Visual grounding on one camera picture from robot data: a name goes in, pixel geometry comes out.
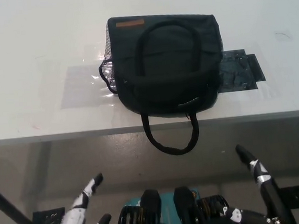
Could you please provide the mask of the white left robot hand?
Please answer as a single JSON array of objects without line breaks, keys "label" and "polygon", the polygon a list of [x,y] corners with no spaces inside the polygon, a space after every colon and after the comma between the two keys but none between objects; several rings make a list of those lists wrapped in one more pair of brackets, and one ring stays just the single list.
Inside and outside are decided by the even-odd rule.
[{"label": "white left robot hand", "polygon": [[[102,182],[103,174],[101,173],[90,180],[80,195],[75,198],[70,210],[63,216],[61,224],[85,224],[90,197],[96,192],[96,189]],[[106,213],[96,224],[109,224],[111,218],[112,216]]]}]

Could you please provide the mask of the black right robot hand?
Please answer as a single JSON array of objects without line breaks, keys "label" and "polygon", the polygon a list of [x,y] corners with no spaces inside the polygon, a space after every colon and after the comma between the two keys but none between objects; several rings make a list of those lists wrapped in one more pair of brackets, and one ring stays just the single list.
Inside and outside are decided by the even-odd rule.
[{"label": "black right robot hand", "polygon": [[267,214],[235,207],[224,207],[220,203],[215,203],[219,214],[235,224],[296,224],[291,210],[280,195],[279,187],[262,162],[241,145],[237,145],[235,150],[240,161],[250,170],[266,205]]}]

